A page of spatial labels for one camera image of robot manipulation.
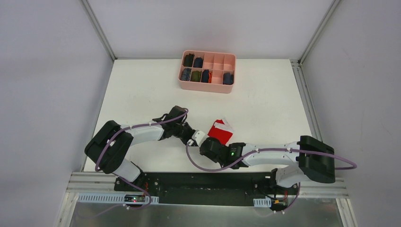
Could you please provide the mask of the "red underwear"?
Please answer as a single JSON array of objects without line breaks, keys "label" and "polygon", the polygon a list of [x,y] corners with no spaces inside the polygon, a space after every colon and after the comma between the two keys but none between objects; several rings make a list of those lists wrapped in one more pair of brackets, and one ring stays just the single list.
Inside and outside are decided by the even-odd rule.
[{"label": "red underwear", "polygon": [[214,121],[207,135],[216,138],[223,145],[226,145],[234,134],[234,129],[225,118]]}]

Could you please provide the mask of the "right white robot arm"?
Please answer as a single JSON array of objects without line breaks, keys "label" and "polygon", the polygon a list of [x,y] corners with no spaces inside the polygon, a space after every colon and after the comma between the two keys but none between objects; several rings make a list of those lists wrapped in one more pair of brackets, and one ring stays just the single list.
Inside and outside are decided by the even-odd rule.
[{"label": "right white robot arm", "polygon": [[334,149],[311,136],[303,135],[299,141],[267,147],[244,142],[224,145],[213,137],[196,140],[196,144],[201,155],[221,168],[277,165],[268,181],[270,191],[275,194],[303,181],[334,183],[336,179]]}]

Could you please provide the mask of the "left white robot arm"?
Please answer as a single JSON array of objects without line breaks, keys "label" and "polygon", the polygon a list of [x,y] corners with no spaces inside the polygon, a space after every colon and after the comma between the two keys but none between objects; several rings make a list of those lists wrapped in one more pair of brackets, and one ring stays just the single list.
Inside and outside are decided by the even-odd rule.
[{"label": "left white robot arm", "polygon": [[188,109],[174,106],[169,113],[138,125],[119,125],[107,121],[86,145],[84,153],[95,163],[95,171],[115,174],[126,180],[132,191],[144,186],[142,170],[125,158],[129,148],[148,141],[159,141],[170,137],[179,138],[183,144],[198,146],[205,133],[194,130],[186,117]]}]

